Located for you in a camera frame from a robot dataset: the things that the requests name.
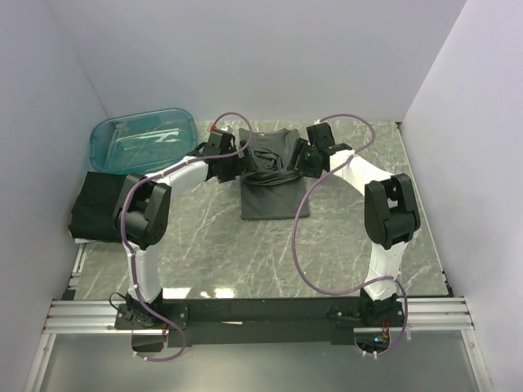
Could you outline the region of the grey t-shirt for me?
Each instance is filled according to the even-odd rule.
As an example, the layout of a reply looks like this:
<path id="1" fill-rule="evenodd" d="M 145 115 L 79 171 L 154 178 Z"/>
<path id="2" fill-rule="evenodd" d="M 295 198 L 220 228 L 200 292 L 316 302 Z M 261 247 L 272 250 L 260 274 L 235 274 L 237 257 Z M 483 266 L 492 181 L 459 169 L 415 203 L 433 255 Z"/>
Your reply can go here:
<path id="1" fill-rule="evenodd" d="M 293 219 L 297 213 L 307 218 L 310 207 L 300 203 L 306 192 L 303 177 L 289 170 L 293 148 L 299 138 L 297 129 L 251 133 L 239 130 L 241 141 L 250 139 L 248 152 L 255 169 L 240 178 L 240 217 L 244 221 Z"/>

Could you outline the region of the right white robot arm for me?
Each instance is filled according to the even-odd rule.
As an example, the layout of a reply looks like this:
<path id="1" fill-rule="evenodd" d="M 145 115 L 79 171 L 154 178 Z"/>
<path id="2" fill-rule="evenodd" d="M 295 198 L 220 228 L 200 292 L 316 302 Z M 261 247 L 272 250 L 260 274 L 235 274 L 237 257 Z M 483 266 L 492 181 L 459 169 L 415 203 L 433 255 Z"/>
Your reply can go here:
<path id="1" fill-rule="evenodd" d="M 326 122 L 306 132 L 308 138 L 297 140 L 289 166 L 317 179 L 332 172 L 364 197 L 364 229 L 372 242 L 369 270 L 359 289 L 358 308 L 346 316 L 369 326 L 402 317 L 396 283 L 408 242 L 421 225 L 412 180 L 404 173 L 384 171 L 349 145 L 336 143 Z"/>

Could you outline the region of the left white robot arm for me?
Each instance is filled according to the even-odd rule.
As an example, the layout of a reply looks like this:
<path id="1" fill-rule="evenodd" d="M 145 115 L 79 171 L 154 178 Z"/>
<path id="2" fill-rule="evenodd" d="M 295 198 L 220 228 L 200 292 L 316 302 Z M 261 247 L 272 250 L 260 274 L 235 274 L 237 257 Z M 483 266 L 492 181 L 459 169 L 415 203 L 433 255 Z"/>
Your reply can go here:
<path id="1" fill-rule="evenodd" d="M 254 171 L 249 141 L 236 144 L 231 132 L 212 127 L 208 140 L 180 162 L 148 175 L 126 176 L 114 208 L 114 221 L 127 254 L 127 292 L 140 301 L 134 318 L 141 326 L 156 327 L 163 318 L 163 307 L 155 302 L 162 294 L 157 244 L 167 231 L 172 199 L 212 178 L 228 182 Z"/>

